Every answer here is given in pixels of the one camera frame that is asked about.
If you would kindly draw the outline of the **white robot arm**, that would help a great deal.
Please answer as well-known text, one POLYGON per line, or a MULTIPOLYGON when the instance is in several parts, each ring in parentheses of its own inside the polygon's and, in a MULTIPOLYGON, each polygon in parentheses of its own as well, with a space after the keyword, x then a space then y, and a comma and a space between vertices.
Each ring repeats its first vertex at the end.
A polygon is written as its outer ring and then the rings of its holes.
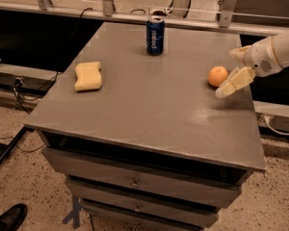
POLYGON ((268 77, 289 67, 289 30, 252 45, 232 49, 229 55, 244 66, 235 67, 216 89, 218 98, 226 98, 245 88, 255 77, 268 77))

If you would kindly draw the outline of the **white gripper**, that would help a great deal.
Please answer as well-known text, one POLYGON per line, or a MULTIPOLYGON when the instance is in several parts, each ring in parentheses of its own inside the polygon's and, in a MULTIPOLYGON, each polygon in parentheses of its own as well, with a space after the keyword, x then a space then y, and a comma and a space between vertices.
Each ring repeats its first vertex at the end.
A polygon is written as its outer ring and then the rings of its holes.
POLYGON ((232 59, 244 61, 246 66, 235 67, 225 81, 216 89, 215 94, 223 99, 235 91, 248 86, 257 77, 267 77, 282 70, 276 59, 272 37, 263 38, 253 45, 235 48, 229 51, 232 59))

